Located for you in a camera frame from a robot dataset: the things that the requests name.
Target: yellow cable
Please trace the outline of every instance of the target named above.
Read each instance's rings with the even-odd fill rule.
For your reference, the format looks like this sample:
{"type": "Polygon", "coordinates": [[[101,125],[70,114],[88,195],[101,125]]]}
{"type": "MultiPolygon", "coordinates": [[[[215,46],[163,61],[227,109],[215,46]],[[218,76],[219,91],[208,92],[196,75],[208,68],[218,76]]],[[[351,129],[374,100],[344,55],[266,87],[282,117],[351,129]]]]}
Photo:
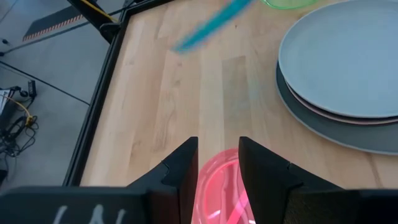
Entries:
{"type": "Polygon", "coordinates": [[[24,109],[24,111],[26,111],[26,114],[27,114],[27,119],[26,119],[25,126],[30,126],[30,123],[33,121],[33,116],[30,115],[29,110],[28,110],[24,105],[22,105],[20,102],[17,102],[16,100],[14,100],[14,99],[12,99],[12,98],[10,98],[10,97],[8,97],[8,96],[4,96],[4,95],[2,95],[2,94],[0,94],[0,96],[2,96],[2,97],[4,97],[4,98],[7,98],[8,100],[13,101],[13,102],[16,103],[18,106],[20,106],[22,109],[24,109]]]}
{"type": "Polygon", "coordinates": [[[96,6],[94,6],[92,3],[88,2],[87,0],[81,0],[82,2],[86,3],[86,5],[88,5],[89,7],[91,7],[92,9],[94,9],[95,11],[101,13],[102,15],[110,18],[111,20],[113,20],[114,22],[118,22],[117,19],[114,19],[113,17],[111,17],[110,15],[108,15],[107,13],[105,13],[104,11],[102,11],[101,9],[98,9],[96,6]]]}

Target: wooden table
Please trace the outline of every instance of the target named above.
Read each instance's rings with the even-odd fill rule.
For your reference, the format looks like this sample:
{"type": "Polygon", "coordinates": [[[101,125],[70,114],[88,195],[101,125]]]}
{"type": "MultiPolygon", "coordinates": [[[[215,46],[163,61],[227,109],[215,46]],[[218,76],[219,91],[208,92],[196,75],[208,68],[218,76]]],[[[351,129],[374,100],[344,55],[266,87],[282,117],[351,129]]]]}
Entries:
{"type": "Polygon", "coordinates": [[[190,136],[200,167],[249,136],[344,188],[398,188],[398,157],[349,149],[309,131],[275,89],[280,40],[308,12],[255,2],[199,49],[170,48],[225,0],[176,0],[131,17],[82,185],[125,186],[190,136]]]}

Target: wood grain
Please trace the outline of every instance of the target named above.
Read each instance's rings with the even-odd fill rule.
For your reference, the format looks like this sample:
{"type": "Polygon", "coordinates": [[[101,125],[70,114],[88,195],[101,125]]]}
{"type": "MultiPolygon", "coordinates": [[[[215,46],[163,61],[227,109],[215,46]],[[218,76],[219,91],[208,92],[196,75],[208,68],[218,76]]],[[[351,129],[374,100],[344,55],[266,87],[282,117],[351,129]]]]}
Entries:
{"type": "Polygon", "coordinates": [[[199,137],[201,167],[249,136],[344,188],[398,187],[398,157],[317,136],[289,114],[275,90],[286,30],[333,2],[287,11],[255,2],[184,55],[171,46],[224,0],[176,0],[131,17],[81,184],[125,186],[190,136],[199,137]]]}

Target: stacked plates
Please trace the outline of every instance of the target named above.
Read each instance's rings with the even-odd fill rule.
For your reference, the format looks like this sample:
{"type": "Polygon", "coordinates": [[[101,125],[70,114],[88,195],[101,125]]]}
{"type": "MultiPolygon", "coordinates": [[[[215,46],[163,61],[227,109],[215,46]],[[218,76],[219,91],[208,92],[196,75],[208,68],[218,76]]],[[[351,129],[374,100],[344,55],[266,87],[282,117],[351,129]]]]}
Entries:
{"type": "Polygon", "coordinates": [[[363,151],[398,154],[398,2],[348,1],[286,33],[277,87],[312,131],[363,151]]]}

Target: green bowl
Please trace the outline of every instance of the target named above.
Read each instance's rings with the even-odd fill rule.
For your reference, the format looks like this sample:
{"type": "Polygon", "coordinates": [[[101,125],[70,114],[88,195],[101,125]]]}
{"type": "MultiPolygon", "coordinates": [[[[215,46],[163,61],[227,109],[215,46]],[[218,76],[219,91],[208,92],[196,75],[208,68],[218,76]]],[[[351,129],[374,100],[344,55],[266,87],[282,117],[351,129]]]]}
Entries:
{"type": "Polygon", "coordinates": [[[261,0],[270,7],[276,9],[296,9],[304,6],[309,6],[316,3],[318,0],[261,0]]]}

